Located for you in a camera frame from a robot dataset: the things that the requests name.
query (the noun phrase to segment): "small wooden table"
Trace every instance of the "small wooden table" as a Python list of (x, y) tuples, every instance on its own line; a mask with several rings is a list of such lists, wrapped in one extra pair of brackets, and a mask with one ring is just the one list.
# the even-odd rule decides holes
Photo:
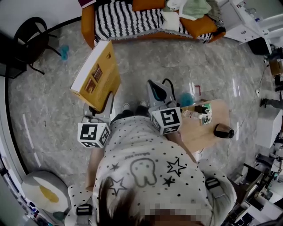
[[(212, 121), (209, 124), (201, 125), (200, 120), (182, 116), (183, 124), (180, 133), (184, 144), (190, 152), (196, 152), (203, 148), (210, 147), (222, 139), (213, 134), (217, 124), (222, 123), (230, 126), (229, 108), (227, 104), (221, 99), (207, 101), (201, 104), (209, 103), (211, 104), (212, 111)], [(183, 107), (182, 110), (183, 112), (186, 110), (194, 111), (195, 106), (198, 105)]]

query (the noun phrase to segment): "chair leg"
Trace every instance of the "chair leg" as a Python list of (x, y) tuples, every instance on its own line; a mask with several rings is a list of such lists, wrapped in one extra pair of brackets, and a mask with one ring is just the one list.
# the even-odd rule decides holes
[(57, 36), (54, 35), (54, 34), (48, 34), (48, 35), (51, 36), (51, 37), (57, 38)]
[(44, 73), (44, 72), (42, 72), (42, 71), (40, 71), (40, 70), (38, 70), (38, 69), (34, 68), (32, 65), (28, 64), (28, 66), (30, 66), (30, 68), (31, 68), (31, 69), (33, 69), (33, 70), (35, 70), (35, 71), (37, 71), (37, 72), (39, 72), (39, 73), (41, 73), (41, 74), (45, 75), (45, 73)]
[(59, 56), (61, 56), (61, 54), (56, 49), (51, 47), (50, 45), (47, 45), (47, 49), (53, 50), (55, 53), (57, 53)]

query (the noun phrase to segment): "orange pillow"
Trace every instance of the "orange pillow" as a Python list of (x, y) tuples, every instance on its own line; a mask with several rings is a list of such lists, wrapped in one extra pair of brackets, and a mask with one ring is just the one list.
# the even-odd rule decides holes
[(214, 24), (213, 20), (210, 19), (207, 15), (204, 15), (204, 17), (195, 21), (180, 17), (180, 22), (193, 38), (197, 38), (202, 34), (215, 32), (217, 30), (217, 27)]
[(165, 0), (133, 0), (133, 11), (165, 7)]

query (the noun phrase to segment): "black chair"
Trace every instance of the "black chair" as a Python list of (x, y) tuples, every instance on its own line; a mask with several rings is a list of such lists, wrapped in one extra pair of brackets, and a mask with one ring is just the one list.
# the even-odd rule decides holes
[[(43, 26), (44, 32), (39, 29), (37, 23)], [(15, 45), (15, 57), (44, 75), (44, 72), (33, 67), (34, 62), (43, 54), (44, 50), (51, 49), (61, 56), (57, 50), (48, 45), (49, 36), (56, 38), (55, 35), (47, 33), (47, 26), (43, 19), (39, 17), (29, 18), (19, 27), (14, 36), (16, 43), (23, 42), (23, 45)]]

